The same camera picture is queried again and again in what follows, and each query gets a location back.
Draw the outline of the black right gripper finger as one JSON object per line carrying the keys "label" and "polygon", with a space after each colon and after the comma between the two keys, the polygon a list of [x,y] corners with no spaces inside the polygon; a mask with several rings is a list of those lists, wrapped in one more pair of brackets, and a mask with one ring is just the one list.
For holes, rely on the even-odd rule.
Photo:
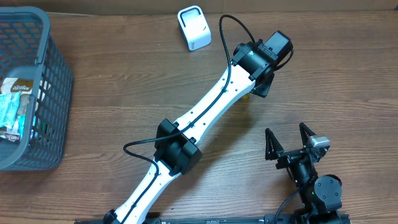
{"label": "black right gripper finger", "polygon": [[305,123],[299,124],[300,135],[303,146],[313,146],[313,137],[316,135]]}
{"label": "black right gripper finger", "polygon": [[266,135],[266,160],[275,160],[280,157],[284,152],[284,148],[281,146],[280,142],[275,137],[274,133],[267,128],[265,130]]}

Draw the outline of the brown snack pouch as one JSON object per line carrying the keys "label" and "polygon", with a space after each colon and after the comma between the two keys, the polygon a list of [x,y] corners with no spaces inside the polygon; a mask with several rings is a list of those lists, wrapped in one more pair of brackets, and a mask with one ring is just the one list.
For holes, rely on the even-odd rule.
{"label": "brown snack pouch", "polygon": [[1,85],[2,94],[21,92],[22,94],[31,94],[34,81],[23,78],[5,78]]}

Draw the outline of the teal snack packet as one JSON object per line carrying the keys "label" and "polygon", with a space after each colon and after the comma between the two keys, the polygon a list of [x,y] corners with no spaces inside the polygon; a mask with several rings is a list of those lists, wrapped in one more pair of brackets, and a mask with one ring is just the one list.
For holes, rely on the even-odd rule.
{"label": "teal snack packet", "polygon": [[1,124],[0,126],[12,128],[16,121],[20,105],[21,92],[1,94]]}

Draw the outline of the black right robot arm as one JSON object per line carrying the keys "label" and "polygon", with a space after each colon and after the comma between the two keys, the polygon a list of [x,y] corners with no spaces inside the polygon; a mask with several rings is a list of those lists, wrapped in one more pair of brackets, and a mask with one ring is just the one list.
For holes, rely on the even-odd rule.
{"label": "black right robot arm", "polygon": [[320,162],[330,148],[330,140],[314,133],[304,123],[299,124],[302,148],[285,151],[274,133],[267,128],[267,161],[277,161],[277,169],[285,169],[293,180],[296,190],[279,206],[274,223],[279,223],[281,211],[289,200],[300,196],[303,208],[289,215],[287,223],[343,223],[347,217],[339,214],[342,207],[342,181],[336,175],[319,176],[315,164]]}

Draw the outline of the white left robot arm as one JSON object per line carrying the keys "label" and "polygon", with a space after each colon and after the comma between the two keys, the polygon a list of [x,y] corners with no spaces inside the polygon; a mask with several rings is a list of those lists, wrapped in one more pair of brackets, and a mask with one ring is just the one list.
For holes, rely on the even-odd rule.
{"label": "white left robot arm", "polygon": [[201,159],[198,147],[211,127],[244,95],[266,97],[274,72],[292,55],[291,40],[281,31],[266,42],[239,44],[214,87],[183,116],[174,122],[164,119],[158,125],[147,174],[120,207],[104,216],[104,223],[143,223],[169,183],[187,174]]}

